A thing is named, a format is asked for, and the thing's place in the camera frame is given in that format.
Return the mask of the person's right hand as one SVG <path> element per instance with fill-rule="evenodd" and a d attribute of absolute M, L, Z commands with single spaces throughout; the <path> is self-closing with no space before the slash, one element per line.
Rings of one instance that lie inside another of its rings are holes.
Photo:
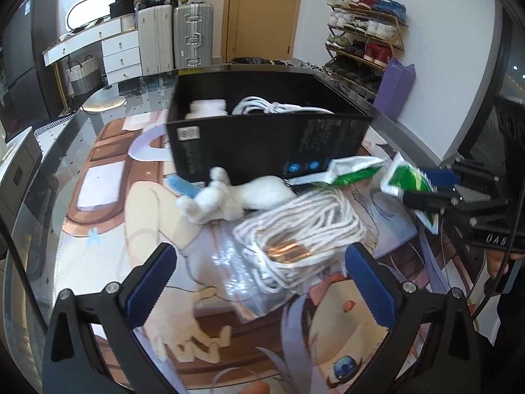
<path fill-rule="evenodd" d="M 487 257 L 487 269 L 488 269 L 488 273 L 490 274 L 490 277 L 492 279 L 496 278 L 499 270 L 500 270 L 500 267 L 502 266 L 503 264 L 503 260 L 504 260 L 504 252 L 502 251 L 499 251 L 499 250 L 490 250 L 490 249 L 486 249 L 485 250 L 485 254 L 486 254 L 486 257 Z M 523 258 L 524 257 L 524 254 L 520 254 L 520 253 L 511 253 L 510 254 L 510 257 L 509 257 L 509 261 L 510 260 L 518 260 L 520 258 Z M 503 269 L 503 274 L 505 274 L 506 272 L 508 271 L 508 264 L 505 265 L 504 269 Z"/>

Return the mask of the person's left hand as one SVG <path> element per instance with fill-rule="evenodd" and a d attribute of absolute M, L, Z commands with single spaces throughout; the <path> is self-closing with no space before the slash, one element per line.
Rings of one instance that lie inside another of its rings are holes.
<path fill-rule="evenodd" d="M 263 381 L 254 381 L 246 385 L 239 394 L 270 394 L 270 385 Z"/>

